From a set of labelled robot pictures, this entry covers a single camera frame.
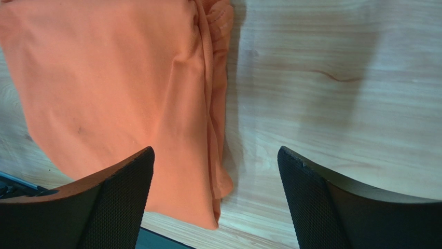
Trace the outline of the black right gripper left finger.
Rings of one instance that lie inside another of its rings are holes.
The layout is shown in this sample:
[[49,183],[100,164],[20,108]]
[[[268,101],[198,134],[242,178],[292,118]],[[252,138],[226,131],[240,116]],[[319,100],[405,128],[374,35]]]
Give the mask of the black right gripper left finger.
[[1,248],[135,248],[154,172],[151,147],[36,197],[1,201]]

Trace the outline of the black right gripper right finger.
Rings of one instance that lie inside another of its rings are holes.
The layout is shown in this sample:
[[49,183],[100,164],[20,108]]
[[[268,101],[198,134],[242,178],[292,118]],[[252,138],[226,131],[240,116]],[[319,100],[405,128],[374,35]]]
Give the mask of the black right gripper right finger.
[[359,182],[285,146],[277,161],[300,248],[441,248],[441,201]]

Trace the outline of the orange t shirt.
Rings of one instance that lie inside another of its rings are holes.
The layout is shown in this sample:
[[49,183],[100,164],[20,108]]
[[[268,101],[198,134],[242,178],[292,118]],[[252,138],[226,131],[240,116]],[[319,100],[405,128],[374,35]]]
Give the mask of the orange t shirt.
[[1,48],[31,138],[80,179],[152,147],[146,211],[215,230],[230,1],[1,1]]

